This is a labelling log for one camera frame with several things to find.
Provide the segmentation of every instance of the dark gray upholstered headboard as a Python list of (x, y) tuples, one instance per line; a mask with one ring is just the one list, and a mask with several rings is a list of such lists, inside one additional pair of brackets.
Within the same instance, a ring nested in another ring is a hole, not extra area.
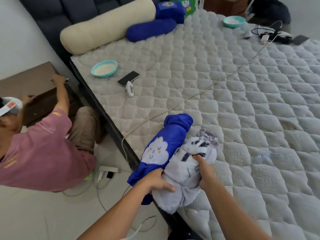
[(67, 26), (90, 20), (134, 0), (20, 0), (40, 27), (54, 51), (70, 68), (71, 54), (60, 42)]

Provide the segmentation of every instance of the hand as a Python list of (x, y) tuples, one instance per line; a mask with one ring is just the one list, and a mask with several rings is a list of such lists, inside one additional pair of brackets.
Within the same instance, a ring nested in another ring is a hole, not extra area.
[(200, 174), (202, 179), (200, 180), (199, 186), (201, 189), (206, 190), (213, 181), (217, 180), (216, 172), (214, 167), (206, 162), (206, 160), (200, 155), (192, 156), (198, 161), (200, 166)]
[(52, 79), (56, 86), (64, 84), (67, 80), (64, 76), (60, 76), (60, 75), (53, 75)]
[(176, 192), (174, 186), (161, 178), (163, 169), (158, 168), (148, 173), (145, 177), (140, 179), (137, 184), (144, 185), (147, 188), (147, 192), (152, 190), (168, 190), (170, 192)]
[(34, 95), (28, 95), (28, 96), (23, 96), (21, 97), (21, 102), (23, 104), (23, 106), (26, 106), (28, 104), (30, 104), (36, 97)]

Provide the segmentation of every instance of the khaki pants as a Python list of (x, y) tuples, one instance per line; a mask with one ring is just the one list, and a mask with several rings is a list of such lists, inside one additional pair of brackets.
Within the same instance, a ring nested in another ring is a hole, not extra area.
[(91, 107), (78, 110), (68, 140), (78, 150), (94, 153), (94, 142), (101, 137), (100, 120), (97, 112)]

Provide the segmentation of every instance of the cream bolster pillow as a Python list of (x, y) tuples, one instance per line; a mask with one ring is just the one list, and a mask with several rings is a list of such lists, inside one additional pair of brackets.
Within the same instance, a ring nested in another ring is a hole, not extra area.
[(63, 47), (73, 55), (82, 55), (126, 36), (127, 29), (154, 20), (152, 0), (135, 0), (95, 18), (66, 27), (60, 33)]

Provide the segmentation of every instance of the smartphone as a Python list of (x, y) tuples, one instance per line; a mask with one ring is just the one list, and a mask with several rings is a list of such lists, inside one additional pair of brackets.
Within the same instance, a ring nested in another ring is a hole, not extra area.
[(118, 81), (118, 84), (120, 84), (121, 86), (125, 87), (127, 85), (127, 82), (133, 82), (136, 78), (138, 78), (138, 76), (140, 76), (139, 73), (137, 73), (135, 71), (132, 71), (128, 75), (126, 75), (123, 78), (121, 78)]
[(304, 35), (298, 35), (297, 37), (293, 38), (291, 43), (295, 44), (295, 45), (301, 45), (303, 42), (307, 41), (308, 39), (310, 39), (310, 38), (308, 38)]

